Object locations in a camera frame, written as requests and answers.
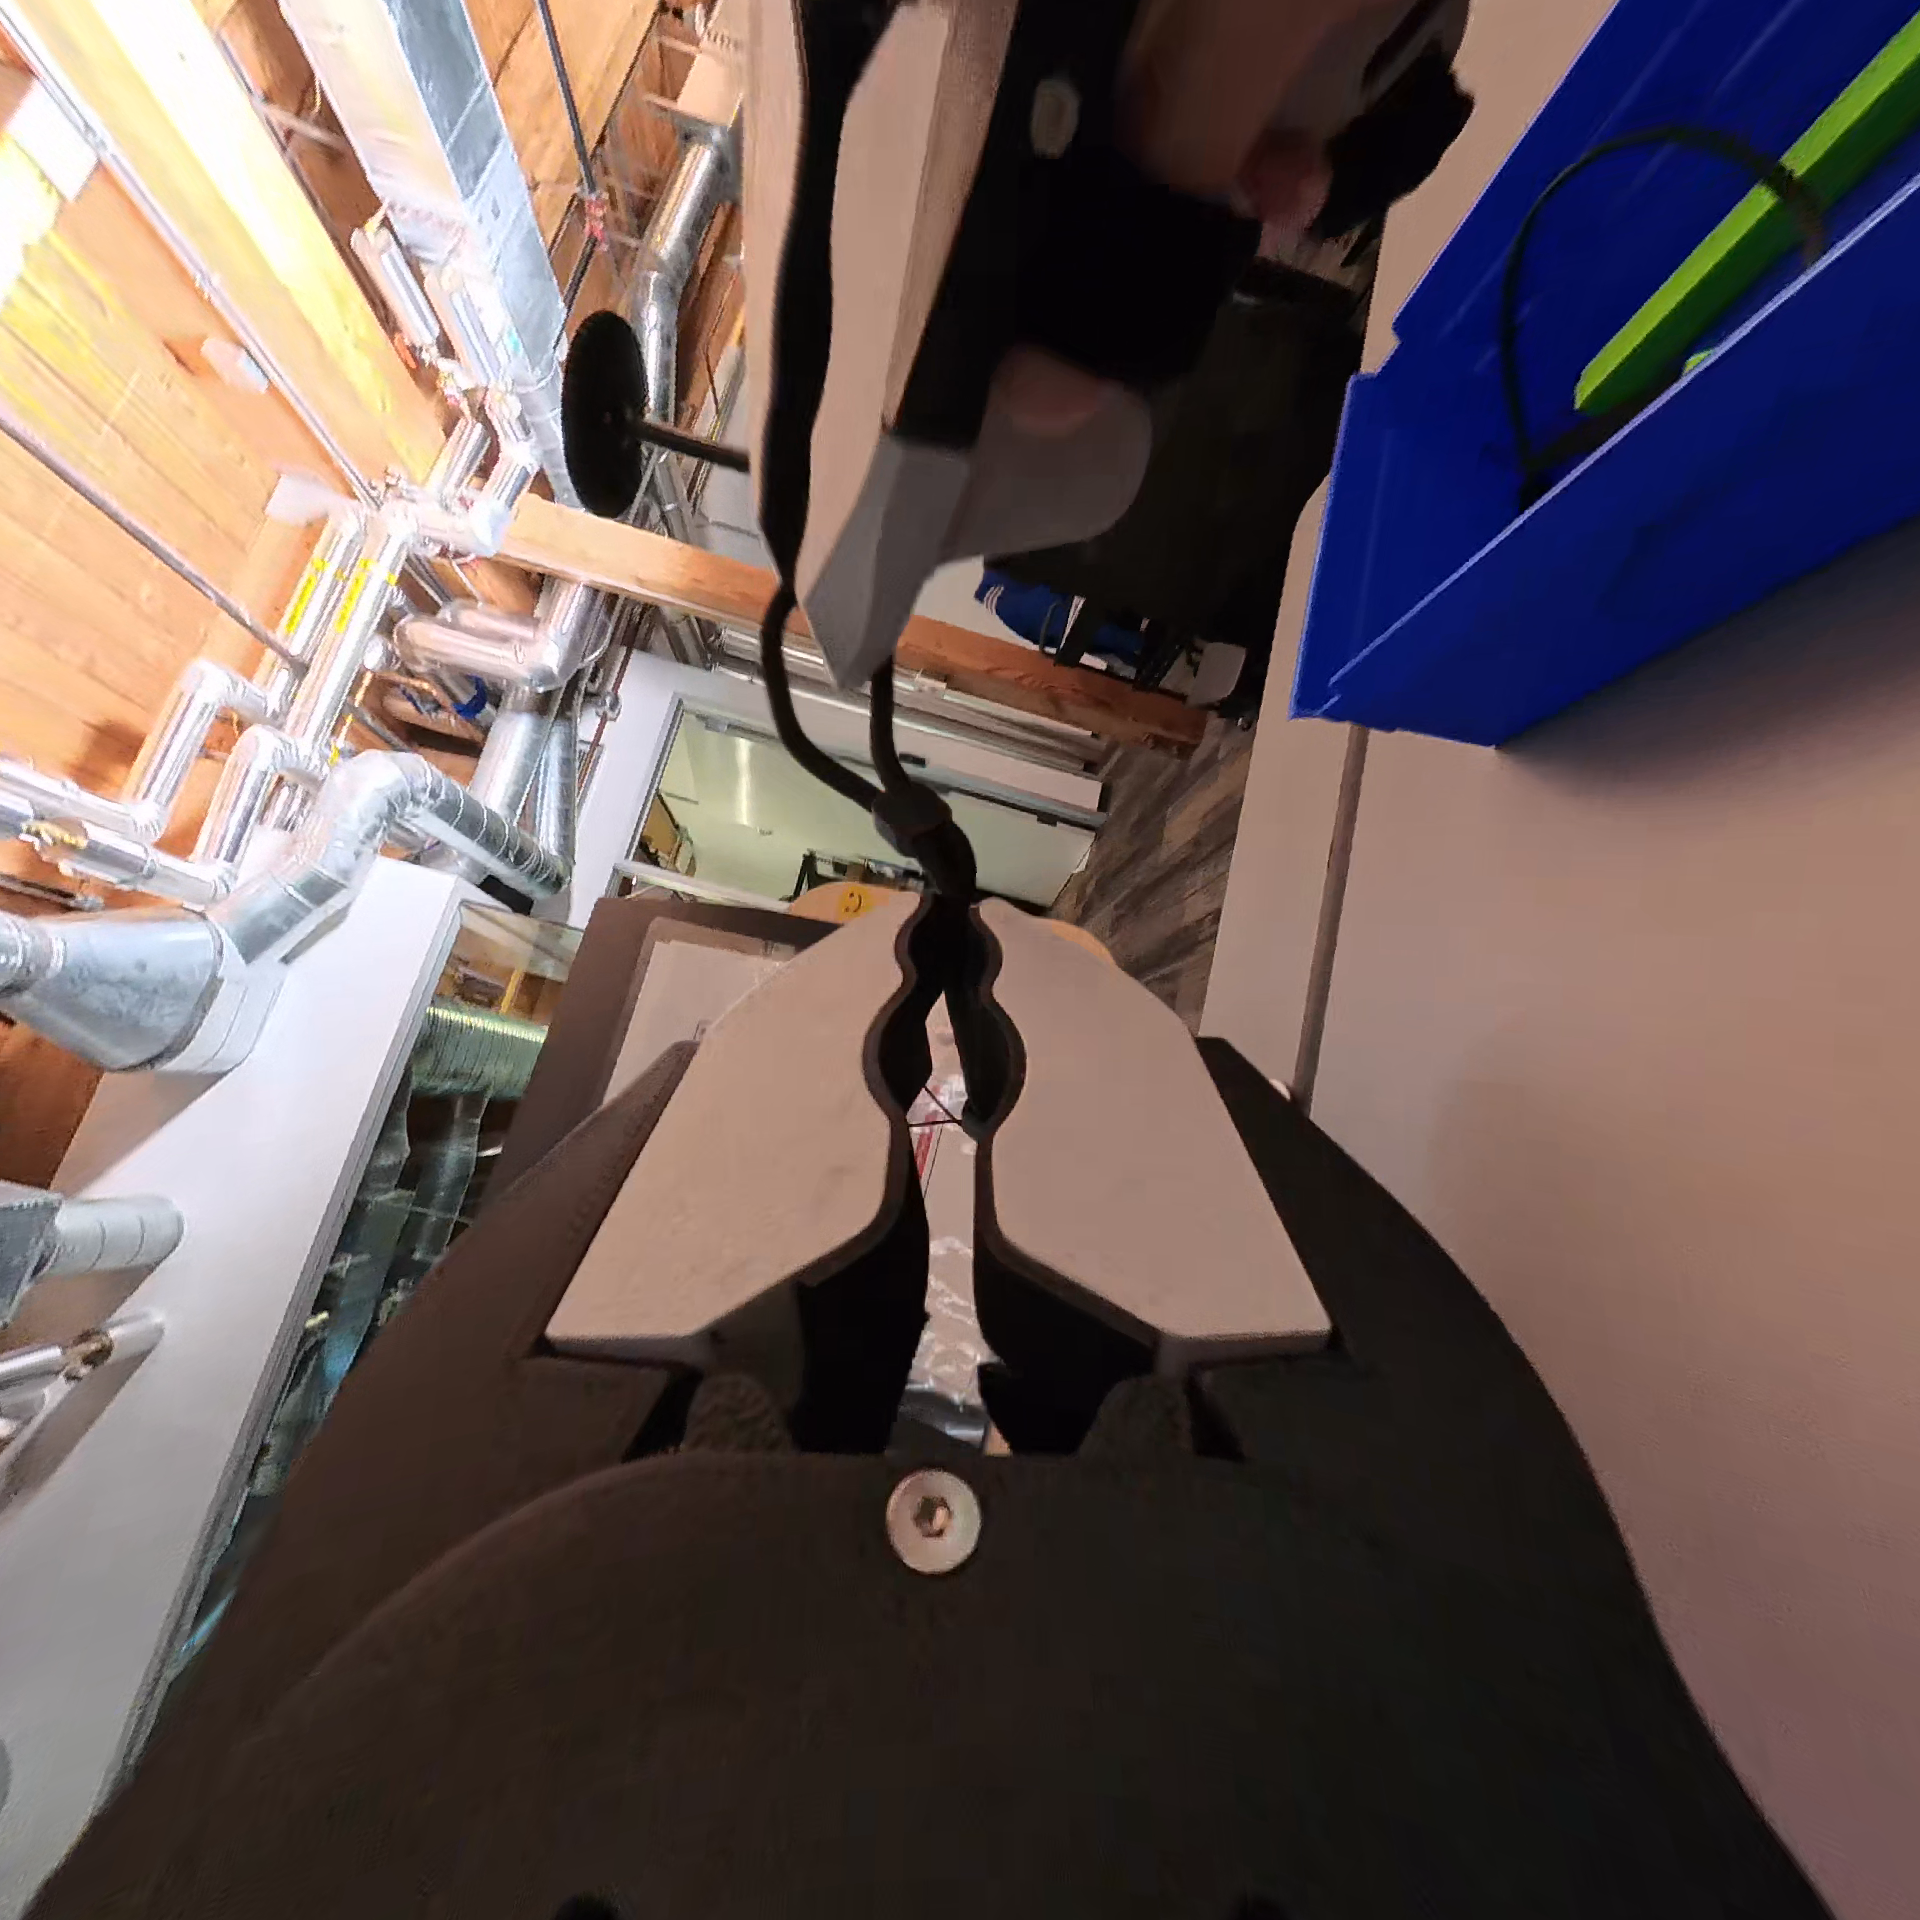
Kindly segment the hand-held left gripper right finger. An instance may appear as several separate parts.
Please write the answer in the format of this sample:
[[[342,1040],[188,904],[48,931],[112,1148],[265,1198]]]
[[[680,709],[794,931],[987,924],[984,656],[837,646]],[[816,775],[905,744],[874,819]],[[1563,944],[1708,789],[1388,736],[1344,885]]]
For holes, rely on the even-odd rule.
[[[997,1359],[1261,1359],[1330,1317],[1194,1033],[1116,961],[977,909],[1011,1085],[979,1150],[977,1317]]]

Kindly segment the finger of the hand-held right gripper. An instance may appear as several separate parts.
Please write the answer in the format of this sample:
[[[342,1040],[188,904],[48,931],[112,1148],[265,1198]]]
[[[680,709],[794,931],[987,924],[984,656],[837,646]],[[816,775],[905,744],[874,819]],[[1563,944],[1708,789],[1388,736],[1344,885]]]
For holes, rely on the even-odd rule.
[[[835,685],[894,656],[969,493],[993,360],[934,343],[1018,3],[896,5],[833,165],[833,331],[806,438],[797,590]]]
[[[821,407],[819,11],[809,3],[748,5],[740,181],[753,479],[758,533],[784,581],[800,576]]]

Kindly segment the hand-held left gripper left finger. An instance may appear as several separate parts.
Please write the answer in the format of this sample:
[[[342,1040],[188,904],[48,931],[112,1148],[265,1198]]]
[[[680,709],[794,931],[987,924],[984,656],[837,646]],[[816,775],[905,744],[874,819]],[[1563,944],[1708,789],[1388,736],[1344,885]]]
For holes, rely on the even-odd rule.
[[[556,1353],[805,1359],[803,1292],[881,1245],[917,1167],[918,912],[882,897],[706,1028],[546,1321]]]

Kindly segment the blue plastic bin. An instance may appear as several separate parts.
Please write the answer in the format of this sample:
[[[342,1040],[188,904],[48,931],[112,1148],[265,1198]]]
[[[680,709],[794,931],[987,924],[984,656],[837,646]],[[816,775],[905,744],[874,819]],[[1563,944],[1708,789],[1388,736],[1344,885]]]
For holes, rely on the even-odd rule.
[[[1916,517],[1916,177],[1604,419],[1571,377],[1640,260],[1574,187],[1657,63],[1612,5],[1360,374],[1328,483],[1289,713],[1494,747]]]

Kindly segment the person's right hand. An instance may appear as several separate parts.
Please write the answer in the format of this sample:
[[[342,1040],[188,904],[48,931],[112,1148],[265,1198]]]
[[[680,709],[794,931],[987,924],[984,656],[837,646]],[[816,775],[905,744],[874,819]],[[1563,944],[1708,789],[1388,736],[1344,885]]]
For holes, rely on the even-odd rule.
[[[1118,81],[1120,142],[1152,177],[1307,232],[1328,147],[1370,103],[1368,68],[1411,3],[1148,3]]]

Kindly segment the black framed instruction board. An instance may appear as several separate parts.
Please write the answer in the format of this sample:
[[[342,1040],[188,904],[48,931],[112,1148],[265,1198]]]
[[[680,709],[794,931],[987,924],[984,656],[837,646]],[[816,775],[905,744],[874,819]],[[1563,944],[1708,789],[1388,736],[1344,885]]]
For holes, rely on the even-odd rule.
[[[784,909],[637,894],[593,912],[570,983],[554,1011],[529,1089],[491,1160],[494,1201],[557,1144],[641,1079],[656,1056],[699,1040],[830,931],[900,897],[872,879],[830,879]],[[928,1080],[908,1113],[928,1212],[926,1324],[902,1392],[902,1417],[966,1449],[993,1438],[979,1371],[990,1348],[972,1284],[969,1176],[974,1144],[962,1127],[966,1080],[941,1005],[928,1016]]]

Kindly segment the black office chair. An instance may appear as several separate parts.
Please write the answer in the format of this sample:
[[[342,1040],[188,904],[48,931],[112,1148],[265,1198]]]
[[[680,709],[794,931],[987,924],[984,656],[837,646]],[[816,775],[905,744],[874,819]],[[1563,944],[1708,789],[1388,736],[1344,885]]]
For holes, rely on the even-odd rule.
[[[1254,260],[1189,377],[1157,400],[1140,488],[1114,527],[986,564],[1082,596],[1092,628],[1122,615],[1163,622],[1189,638],[1182,659],[1240,648],[1232,684],[1198,702],[1251,726],[1292,540],[1332,463],[1363,325],[1364,294],[1350,285]]]

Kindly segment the blue striped jacket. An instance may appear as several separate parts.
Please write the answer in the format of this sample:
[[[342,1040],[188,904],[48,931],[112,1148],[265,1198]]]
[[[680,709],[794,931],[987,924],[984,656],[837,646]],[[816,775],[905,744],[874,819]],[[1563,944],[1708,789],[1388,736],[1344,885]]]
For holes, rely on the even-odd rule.
[[[1076,612],[1085,612],[1088,604],[1072,592],[1058,592],[1042,582],[1018,577],[997,564],[986,564],[974,590],[974,599],[1013,636],[1030,643],[1048,656],[1057,656],[1068,643]],[[1189,638],[1173,630],[1157,619],[1139,615],[1118,615],[1092,628],[1092,636],[1080,643],[1084,660],[1100,659],[1131,672],[1137,681],[1145,684],[1155,669],[1171,667],[1194,644]]]

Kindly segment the green bar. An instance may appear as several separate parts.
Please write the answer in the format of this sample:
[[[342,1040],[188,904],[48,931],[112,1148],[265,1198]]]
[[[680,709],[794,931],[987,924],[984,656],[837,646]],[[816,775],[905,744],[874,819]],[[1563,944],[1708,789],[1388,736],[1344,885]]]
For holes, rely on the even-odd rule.
[[[1608,137],[1686,127],[1757,157],[1648,140],[1608,153],[1574,187],[1621,187],[1600,219],[1640,260],[1608,264],[1612,323],[1571,377],[1571,405],[1604,419],[1681,366],[1858,229],[1916,177],[1916,5],[1648,5],[1657,63]]]

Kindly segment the metal cylinder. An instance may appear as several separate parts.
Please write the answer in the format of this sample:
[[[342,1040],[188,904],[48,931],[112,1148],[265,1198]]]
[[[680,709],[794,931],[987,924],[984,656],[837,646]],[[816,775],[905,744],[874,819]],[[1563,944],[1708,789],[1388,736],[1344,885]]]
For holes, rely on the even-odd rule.
[[[3,1326],[42,1279],[153,1268],[184,1237],[163,1195],[85,1195],[3,1181]]]

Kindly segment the large silver ventilation duct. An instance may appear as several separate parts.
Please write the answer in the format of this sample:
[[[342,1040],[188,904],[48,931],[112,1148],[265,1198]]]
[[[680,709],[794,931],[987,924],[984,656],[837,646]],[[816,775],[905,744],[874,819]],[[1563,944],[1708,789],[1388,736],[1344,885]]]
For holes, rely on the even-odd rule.
[[[286,3],[282,14],[469,367],[518,401],[554,497],[566,309],[462,3]]]

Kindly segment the wooden support post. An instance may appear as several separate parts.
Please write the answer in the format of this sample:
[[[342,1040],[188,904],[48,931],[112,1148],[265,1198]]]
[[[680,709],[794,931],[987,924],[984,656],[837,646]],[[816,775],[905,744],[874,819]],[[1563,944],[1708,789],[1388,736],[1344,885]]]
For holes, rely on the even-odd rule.
[[[773,596],[766,567],[714,556],[698,544],[616,519],[524,496],[496,549],[533,574],[634,596],[642,604],[754,633]],[[1206,718],[1162,689],[1057,662],[1034,646],[913,615],[896,646],[902,672],[1042,721],[1082,729],[1110,744],[1189,753]]]

